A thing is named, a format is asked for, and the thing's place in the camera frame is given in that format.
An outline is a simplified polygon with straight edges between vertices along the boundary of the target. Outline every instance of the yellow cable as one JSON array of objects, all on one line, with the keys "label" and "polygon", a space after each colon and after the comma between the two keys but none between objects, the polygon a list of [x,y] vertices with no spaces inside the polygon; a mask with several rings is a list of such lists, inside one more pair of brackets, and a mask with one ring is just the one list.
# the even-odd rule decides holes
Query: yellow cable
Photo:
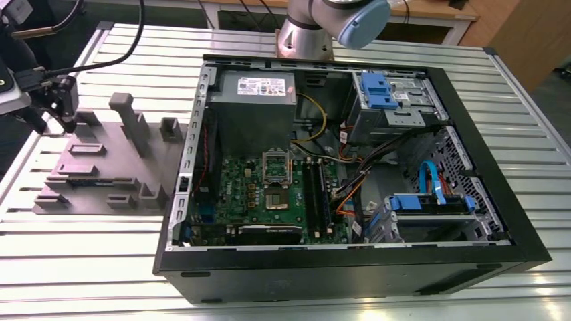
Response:
[{"label": "yellow cable", "polygon": [[327,127],[327,113],[324,112],[324,109],[323,109],[321,105],[319,104],[319,102],[316,102],[312,97],[307,96],[305,94],[301,94],[300,92],[297,93],[297,95],[304,97],[319,108],[319,111],[321,112],[321,115],[323,115],[323,124],[321,124],[321,129],[319,130],[319,132],[312,137],[292,140],[292,142],[308,142],[308,141],[312,141],[315,138],[317,138],[319,135],[324,132],[324,129]]}]

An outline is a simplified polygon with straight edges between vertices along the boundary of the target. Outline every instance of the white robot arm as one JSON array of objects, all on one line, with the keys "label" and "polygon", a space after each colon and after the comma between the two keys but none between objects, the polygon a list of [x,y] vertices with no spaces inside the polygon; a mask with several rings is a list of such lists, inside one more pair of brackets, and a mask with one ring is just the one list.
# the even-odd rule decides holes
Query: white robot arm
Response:
[{"label": "white robot arm", "polygon": [[360,49],[379,36],[391,16],[391,6],[403,0],[295,0],[287,6],[287,21],[277,40],[285,58],[328,60],[332,40]]}]

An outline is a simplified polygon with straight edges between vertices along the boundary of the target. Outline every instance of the label sticker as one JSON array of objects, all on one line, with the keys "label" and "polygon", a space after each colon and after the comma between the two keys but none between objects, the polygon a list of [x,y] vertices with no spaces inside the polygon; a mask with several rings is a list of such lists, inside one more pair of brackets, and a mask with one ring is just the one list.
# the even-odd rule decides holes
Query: label sticker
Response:
[{"label": "label sticker", "polygon": [[285,96],[285,79],[242,77],[238,79],[238,95]]},{"label": "label sticker", "polygon": [[340,132],[339,133],[339,140],[340,140],[341,144],[347,144],[347,138],[348,138],[347,132]]},{"label": "label sticker", "polygon": [[355,233],[360,236],[361,228],[360,228],[357,221],[353,221],[353,225],[351,227],[352,227]]},{"label": "label sticker", "polygon": [[379,206],[379,204],[376,204],[373,201],[368,201],[367,207],[364,208],[365,211],[372,211],[373,209],[376,209],[376,207]]},{"label": "label sticker", "polygon": [[399,94],[399,93],[395,93],[395,99],[404,99],[404,100],[408,100],[408,95],[407,95],[407,94]]}]

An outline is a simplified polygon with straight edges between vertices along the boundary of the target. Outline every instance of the cable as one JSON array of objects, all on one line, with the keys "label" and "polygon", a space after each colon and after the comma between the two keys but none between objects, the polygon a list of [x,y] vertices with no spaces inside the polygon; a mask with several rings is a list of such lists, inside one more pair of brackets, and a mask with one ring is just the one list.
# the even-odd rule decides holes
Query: cable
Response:
[{"label": "cable", "polygon": [[357,233],[353,229],[353,232],[351,234],[351,243],[353,244],[359,244],[363,243],[364,241],[364,237],[365,237],[365,233],[363,231],[364,227],[365,227],[365,214],[363,213],[363,202],[361,202],[361,198],[360,198],[360,194],[363,189],[360,188],[360,185],[355,188],[355,193],[352,196],[352,201],[353,201],[353,208],[355,208],[355,222],[361,228],[360,228],[360,233]]},{"label": "cable", "polygon": [[65,19],[52,27],[53,32],[58,32],[65,29],[65,27],[72,23],[76,16],[80,14],[81,8],[82,8],[84,0],[76,0],[73,9],[70,10],[68,16]]},{"label": "cable", "polygon": [[[313,130],[312,130],[311,128],[309,128],[309,130],[308,130],[308,134],[309,134],[309,136],[313,136]],[[317,147],[317,149],[319,149],[319,151],[321,152],[321,154],[323,154],[323,155],[327,155],[327,151],[325,151],[325,149],[324,149],[323,145],[319,143],[317,139],[313,139],[311,142],[312,142],[312,143],[313,143],[313,145]]]},{"label": "cable", "polygon": [[389,154],[392,151],[396,150],[396,148],[415,135],[417,134],[425,134],[428,132],[433,132],[436,129],[440,129],[441,125],[432,125],[424,128],[417,129],[409,129],[407,132],[404,132],[401,135],[399,135],[396,138],[391,139],[385,143],[383,143],[380,146],[377,146],[373,151],[367,155],[365,159],[360,163],[359,167],[356,168],[356,174],[347,183],[344,183],[339,189],[337,193],[344,191],[349,186],[356,184],[359,180],[367,175],[368,171],[371,170],[371,167],[376,161],[377,158],[383,158],[387,154]]},{"label": "cable", "polygon": [[364,182],[365,180],[363,179],[360,182],[359,182],[359,184],[356,184],[355,185],[355,188],[351,190],[351,192],[348,193],[348,195],[347,195],[347,197],[345,197],[345,199],[343,200],[343,202],[340,202],[340,204],[339,204],[339,206],[337,206],[337,209],[335,210],[335,212],[336,213],[339,213],[340,212],[340,209],[343,209],[343,205],[345,205],[345,203],[347,203],[347,201],[348,201],[348,199],[351,199],[351,196],[353,196],[353,194],[355,194],[355,192],[357,191],[357,189],[360,188],[360,185],[363,185],[363,182]]},{"label": "cable", "polygon": [[437,180],[440,181],[440,185],[443,185],[444,195],[449,195],[451,193],[448,190],[448,185],[445,184],[445,181],[440,175],[437,176]]},{"label": "cable", "polygon": [[210,18],[208,17],[208,13],[205,13],[202,0],[197,0],[197,5],[200,5],[200,8],[202,9],[202,14],[204,14],[204,17],[205,17],[205,22],[208,22],[208,24],[210,25],[210,29],[216,30],[214,24],[212,23]]},{"label": "cable", "polygon": [[197,181],[197,184],[194,186],[194,189],[192,190],[192,194],[196,193],[197,189],[200,188],[200,184],[202,183],[204,177],[205,177],[205,172],[208,171],[208,130],[205,129],[204,126],[204,138],[202,138],[202,143],[204,143],[204,170],[202,170],[202,175],[200,176],[200,180]]},{"label": "cable", "polygon": [[240,0],[241,6],[246,10],[246,13],[249,15],[249,19],[252,20],[253,24],[256,25],[257,31],[261,32],[260,24],[257,23],[256,19],[253,18],[252,12],[248,9],[246,4],[244,3],[244,0]]},{"label": "cable", "polygon": [[351,211],[339,211],[337,215],[355,216],[355,213],[352,213]]},{"label": "cable", "polygon": [[449,184],[445,181],[445,178],[444,178],[443,174],[437,173],[437,177],[440,178],[440,182],[443,183],[443,186],[444,186],[444,193],[448,194],[448,195],[453,195],[452,188],[449,187]]},{"label": "cable", "polygon": [[[427,186],[427,170],[429,171],[429,180],[432,181],[432,188],[431,190],[425,189]],[[420,169],[419,169],[419,188],[420,193],[432,193],[436,196],[437,203],[445,204],[445,198],[444,198],[444,191],[443,186],[440,183],[440,176],[437,174],[437,167],[435,162],[431,160],[424,160],[420,163]]]},{"label": "cable", "polygon": [[268,10],[268,13],[271,14],[271,17],[273,19],[273,23],[276,24],[276,29],[279,29],[279,22],[277,22],[277,18],[276,15],[273,14],[273,12],[271,12],[271,9],[268,7],[268,5],[265,4],[264,0],[260,0],[261,4],[264,5],[265,9]]},{"label": "cable", "polygon": [[[352,129],[352,128],[353,128],[353,126],[347,126],[345,128],[341,128],[339,130],[339,132],[343,132],[343,131]],[[345,147],[347,147],[347,144],[344,144],[344,143],[341,143],[341,145],[339,146],[339,159],[343,159],[344,161],[352,161],[352,158],[348,158],[343,155],[343,150],[345,149]],[[356,159],[357,159],[357,161],[363,162],[363,158],[357,157]]]},{"label": "cable", "polygon": [[74,18],[80,14],[84,0],[76,0],[73,8],[70,9],[65,19],[52,27],[42,27],[30,30],[22,30],[12,32],[12,38],[14,39],[29,39],[34,37],[42,37],[45,35],[54,35],[57,32],[65,29],[65,27],[73,22]]},{"label": "cable", "polygon": [[100,63],[92,64],[92,65],[77,66],[77,67],[70,67],[70,68],[56,69],[56,70],[48,71],[48,72],[45,72],[45,76],[53,77],[57,75],[69,74],[72,72],[84,72],[85,70],[90,70],[90,69],[96,69],[96,68],[101,68],[101,67],[108,67],[108,66],[112,66],[112,65],[116,65],[116,64],[120,64],[121,62],[124,62],[126,60],[126,58],[129,58],[130,54],[133,53],[134,48],[138,45],[138,41],[141,40],[142,29],[144,29],[144,20],[145,20],[144,0],[138,0],[138,28],[136,30],[133,44],[130,45],[130,48],[128,49],[125,54],[109,62],[100,62]]},{"label": "cable", "polygon": [[308,156],[311,156],[311,157],[324,158],[324,159],[328,159],[328,160],[335,161],[335,162],[339,162],[339,163],[349,163],[347,160],[341,160],[341,159],[336,159],[336,158],[329,157],[329,156],[324,156],[324,155],[313,154],[313,153],[312,153],[312,152],[309,152],[307,149],[304,149],[304,148],[301,147],[301,145],[299,145],[296,142],[292,142],[292,144],[299,148],[299,150],[303,152],[303,154],[305,154],[305,155],[308,155]]},{"label": "cable", "polygon": [[319,129],[319,132],[309,138],[292,140],[292,142],[308,142],[309,140],[313,140],[315,138],[321,136],[324,129],[327,128],[327,113],[324,112],[324,109],[319,104],[319,102],[316,102],[312,97],[307,96],[305,94],[301,94],[300,92],[297,93],[297,95],[304,97],[319,108],[319,111],[321,112],[321,117],[323,117],[321,129]]},{"label": "cable", "polygon": [[408,7],[407,0],[404,0],[404,6],[407,7],[407,11],[405,11],[405,14],[404,14],[404,22],[403,23],[407,25],[408,21],[411,20],[411,8]]}]

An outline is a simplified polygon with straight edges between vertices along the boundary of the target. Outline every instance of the white table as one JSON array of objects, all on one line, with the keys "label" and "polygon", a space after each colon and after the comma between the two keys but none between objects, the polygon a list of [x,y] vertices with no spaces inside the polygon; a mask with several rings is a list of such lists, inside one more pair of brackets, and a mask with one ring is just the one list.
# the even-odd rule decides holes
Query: white table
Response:
[{"label": "white table", "polygon": [[[77,64],[128,49],[136,26],[97,30]],[[188,120],[201,55],[272,56],[267,33],[146,27],[134,55],[78,75],[80,108],[118,120],[113,92],[148,122]],[[32,134],[0,184],[0,318],[101,320],[565,320],[571,315],[571,153],[503,63],[477,48],[376,42],[335,45],[337,60],[441,67],[553,261],[449,295],[192,306],[152,275],[161,217],[30,212],[66,138]]]}]

